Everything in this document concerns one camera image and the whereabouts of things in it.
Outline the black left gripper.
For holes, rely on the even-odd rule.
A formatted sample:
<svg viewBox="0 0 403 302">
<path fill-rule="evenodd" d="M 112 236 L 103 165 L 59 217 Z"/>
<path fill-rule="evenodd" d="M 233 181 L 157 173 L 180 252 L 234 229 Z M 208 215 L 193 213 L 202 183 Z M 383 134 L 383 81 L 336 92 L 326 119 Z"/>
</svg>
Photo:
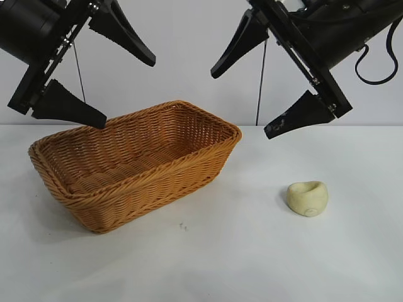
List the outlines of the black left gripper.
<svg viewBox="0 0 403 302">
<path fill-rule="evenodd" d="M 106 116 L 51 75 L 88 18 L 89 28 L 153 67 L 156 56 L 136 34 L 118 1 L 1 1 L 1 49 L 28 68 L 8 107 L 38 120 L 104 129 Z"/>
</svg>

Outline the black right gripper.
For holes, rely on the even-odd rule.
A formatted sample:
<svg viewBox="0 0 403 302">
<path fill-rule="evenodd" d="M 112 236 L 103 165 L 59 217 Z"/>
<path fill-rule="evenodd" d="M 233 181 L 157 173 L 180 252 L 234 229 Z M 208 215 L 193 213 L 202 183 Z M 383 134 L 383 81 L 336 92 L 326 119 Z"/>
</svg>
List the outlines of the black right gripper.
<svg viewBox="0 0 403 302">
<path fill-rule="evenodd" d="M 402 1 L 304 1 L 291 12 L 280 1 L 251 1 L 229 45 L 211 68 L 214 79 L 269 38 L 302 71 L 316 93 L 304 94 L 268 123 L 268 139 L 312 125 L 330 123 L 352 106 L 330 70 L 347 56 L 368 49 L 367 42 L 384 28 L 394 32 L 402 20 Z"/>
</svg>

